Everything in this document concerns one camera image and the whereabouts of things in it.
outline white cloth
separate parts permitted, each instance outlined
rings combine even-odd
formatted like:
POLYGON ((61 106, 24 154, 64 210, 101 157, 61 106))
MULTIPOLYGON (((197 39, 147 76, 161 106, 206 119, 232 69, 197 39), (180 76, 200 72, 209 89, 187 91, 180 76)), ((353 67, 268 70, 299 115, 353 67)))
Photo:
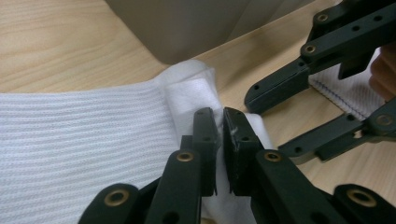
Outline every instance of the white cloth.
POLYGON ((345 112, 360 120, 368 118, 384 104, 384 100, 369 86, 370 65, 365 71, 343 80, 338 79, 339 67, 337 64, 310 76, 309 83, 345 112))
MULTIPOLYGON (((214 70, 190 60, 154 79, 93 91, 0 94, 0 222, 77 223, 94 196, 115 183, 142 188, 161 176, 193 113, 222 105, 214 70)), ((272 148, 262 119, 248 115, 272 148)), ((219 196, 204 199, 204 217, 254 223, 248 199, 228 194, 218 156, 219 196)))

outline gray object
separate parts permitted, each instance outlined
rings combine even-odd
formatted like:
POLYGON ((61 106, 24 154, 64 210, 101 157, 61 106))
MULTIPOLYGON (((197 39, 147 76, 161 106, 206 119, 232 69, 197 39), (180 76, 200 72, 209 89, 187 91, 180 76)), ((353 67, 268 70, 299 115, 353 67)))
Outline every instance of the gray object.
POLYGON ((313 0, 106 0, 163 63, 178 63, 313 0))

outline black plastic part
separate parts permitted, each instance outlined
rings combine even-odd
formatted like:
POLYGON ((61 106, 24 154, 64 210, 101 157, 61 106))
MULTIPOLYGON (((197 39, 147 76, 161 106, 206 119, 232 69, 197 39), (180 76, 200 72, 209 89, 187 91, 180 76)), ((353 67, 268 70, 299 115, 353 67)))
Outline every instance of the black plastic part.
POLYGON ((301 57, 316 73, 338 63, 356 59, 396 40, 396 4, 344 25, 301 47, 301 57))
POLYGON ((136 209, 133 224, 144 223, 160 180, 161 179, 158 178, 139 190, 138 209, 136 209))
POLYGON ((339 63, 340 78, 364 70, 376 48, 396 40, 396 3, 377 2, 344 1, 319 12, 300 58, 254 84, 245 97, 247 109, 262 113, 307 89, 309 75, 339 63))
POLYGON ((284 154, 261 150, 256 164, 256 175, 279 223, 347 223, 284 154))
POLYGON ((251 113, 260 114, 308 89, 310 74, 306 63, 296 59, 250 87, 245 96, 245 106, 251 113))
POLYGON ((355 136, 363 123, 352 115, 341 115, 317 128, 279 146, 279 150, 296 164, 319 156, 327 161, 372 138, 371 135, 355 136))
POLYGON ((126 184, 109 186, 96 195, 90 205, 85 209, 78 223, 132 223, 139 209, 138 198, 139 191, 134 186, 126 184))
POLYGON ((216 188, 216 157, 220 146, 218 128, 209 107, 194 114, 192 149, 201 156, 202 196, 212 196, 216 188))
POLYGON ((169 157, 146 224, 198 224, 201 216, 201 160, 193 150, 179 150, 169 157))
POLYGON ((328 161, 366 142, 396 141, 396 99, 359 121, 342 115, 279 146, 296 164, 315 157, 328 161))
POLYGON ((250 196, 255 180, 252 164, 263 146, 244 113, 226 107, 223 114, 224 160, 230 191, 236 196, 250 196))
POLYGON ((377 193, 362 186, 338 186, 334 190, 332 202, 349 223, 396 223, 396 208, 377 193))
POLYGON ((378 108, 365 123, 380 139, 396 141, 396 98, 378 108))

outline wooden table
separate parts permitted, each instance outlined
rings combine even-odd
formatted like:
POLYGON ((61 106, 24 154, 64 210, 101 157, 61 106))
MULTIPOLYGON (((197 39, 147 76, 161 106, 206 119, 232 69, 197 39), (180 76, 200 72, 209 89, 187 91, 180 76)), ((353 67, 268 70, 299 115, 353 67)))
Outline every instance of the wooden table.
MULTIPOLYGON (((246 111, 248 88, 294 60, 312 16, 333 0, 317 0, 196 59, 216 69, 224 105, 246 111)), ((84 91, 149 80, 168 67, 158 62, 102 0, 17 0, 0 3, 0 92, 84 91)), ((342 111, 314 90, 293 96, 262 117, 274 146, 342 111)), ((365 144, 331 161, 299 168, 332 193, 355 183, 396 205, 396 145, 365 144)))

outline wood grain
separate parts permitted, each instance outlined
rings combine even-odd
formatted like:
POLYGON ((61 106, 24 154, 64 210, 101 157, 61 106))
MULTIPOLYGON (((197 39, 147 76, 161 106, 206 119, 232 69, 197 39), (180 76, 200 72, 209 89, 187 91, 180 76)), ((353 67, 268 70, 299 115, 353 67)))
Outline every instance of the wood grain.
MULTIPOLYGON (((317 0, 196 59, 213 66, 224 105, 246 111, 248 88, 294 60, 312 16, 334 4, 317 0)), ((83 91, 149 80, 168 67, 158 62, 101 0, 0 2, 0 92, 83 91)), ((274 146, 342 111, 314 90, 262 115, 274 146)), ((394 143, 365 144, 331 161, 299 168, 332 193, 356 183, 396 205, 394 143)))

